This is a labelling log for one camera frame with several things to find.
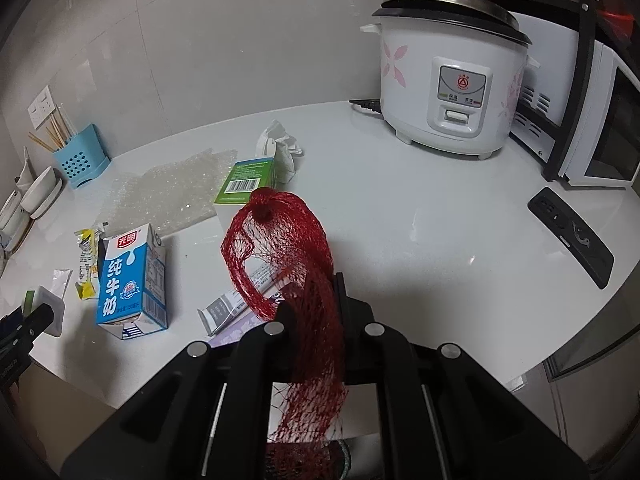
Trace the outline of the black metal shelf rack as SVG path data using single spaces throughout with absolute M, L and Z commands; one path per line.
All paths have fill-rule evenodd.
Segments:
M 639 0 L 489 0 L 512 11 L 532 59 L 511 134 L 549 180 L 639 180 Z

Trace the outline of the white wall socket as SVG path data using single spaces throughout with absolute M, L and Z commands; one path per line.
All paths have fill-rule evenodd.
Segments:
M 38 129 L 54 111 L 55 102 L 48 86 L 45 86 L 27 107 L 29 119 L 35 129 Z

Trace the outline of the clear bubble wrap sheet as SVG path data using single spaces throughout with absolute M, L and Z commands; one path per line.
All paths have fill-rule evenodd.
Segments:
M 216 216 L 214 199 L 238 159 L 235 150 L 209 148 L 141 176 L 114 180 L 93 225 L 115 236 L 149 223 L 161 237 Z

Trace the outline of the small white sachet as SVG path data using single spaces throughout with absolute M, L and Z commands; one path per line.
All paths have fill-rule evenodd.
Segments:
M 54 269 L 50 292 L 58 298 L 63 299 L 72 273 L 72 269 Z

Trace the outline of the green small carton box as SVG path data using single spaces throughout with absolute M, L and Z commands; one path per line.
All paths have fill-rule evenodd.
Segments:
M 243 205 L 258 188 L 273 188 L 274 159 L 261 157 L 239 160 L 231 168 L 214 200 L 216 205 Z

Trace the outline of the crumpled white tissue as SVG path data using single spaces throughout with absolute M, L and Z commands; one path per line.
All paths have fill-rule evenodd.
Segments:
M 280 122 L 273 119 L 258 136 L 255 156 L 271 157 L 277 182 L 288 184 L 296 174 L 297 165 L 299 159 L 304 156 L 304 150 L 297 139 L 288 134 Z

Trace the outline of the red mesh net bag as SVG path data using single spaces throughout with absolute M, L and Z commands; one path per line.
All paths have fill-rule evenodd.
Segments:
M 347 396 L 343 326 L 326 232 L 297 195 L 258 188 L 221 244 L 231 281 L 264 321 L 293 315 L 293 378 L 271 436 L 277 471 L 320 479 L 332 469 L 326 434 Z

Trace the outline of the white rice cooker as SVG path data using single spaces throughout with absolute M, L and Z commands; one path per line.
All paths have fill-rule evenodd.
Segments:
M 382 0 L 384 120 L 397 139 L 486 159 L 506 144 L 532 42 L 488 0 Z

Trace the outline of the blue chopstick holder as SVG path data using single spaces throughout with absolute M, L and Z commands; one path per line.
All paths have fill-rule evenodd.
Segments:
M 53 153 L 53 157 L 72 188 L 80 188 L 96 179 L 111 162 L 93 124 L 72 136 L 64 148 Z

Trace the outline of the white bowl stack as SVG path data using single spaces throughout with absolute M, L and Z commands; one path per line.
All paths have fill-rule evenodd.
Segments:
M 62 179 L 48 167 L 29 185 L 26 192 L 11 193 L 1 208 L 1 248 L 13 252 L 26 232 L 55 202 L 62 190 Z

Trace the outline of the yellow snack wrapper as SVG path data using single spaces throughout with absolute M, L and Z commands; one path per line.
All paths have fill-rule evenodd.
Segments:
M 96 299 L 99 295 L 99 249 L 104 237 L 104 224 L 75 232 L 79 248 L 78 275 L 75 289 L 80 300 Z

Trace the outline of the white microwave oven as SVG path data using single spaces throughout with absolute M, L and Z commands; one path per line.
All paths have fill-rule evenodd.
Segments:
M 639 79 L 609 46 L 593 43 L 578 70 L 579 32 L 515 15 L 533 44 L 511 136 L 552 179 L 585 188 L 629 188 L 639 175 Z

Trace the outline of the blue milk carton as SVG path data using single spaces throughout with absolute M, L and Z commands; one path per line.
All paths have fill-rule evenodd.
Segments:
M 120 340 L 166 330 L 165 259 L 149 223 L 112 237 L 100 273 L 96 325 Z

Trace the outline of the grey toothpaste box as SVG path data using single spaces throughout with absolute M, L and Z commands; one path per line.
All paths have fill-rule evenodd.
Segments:
M 273 302 L 279 302 L 282 297 L 274 284 L 271 268 L 268 263 L 261 263 L 248 276 L 250 282 L 262 295 Z M 198 309 L 198 316 L 203 323 L 208 336 L 217 336 L 233 322 L 249 311 L 246 301 L 235 289 L 219 296 L 204 309 Z

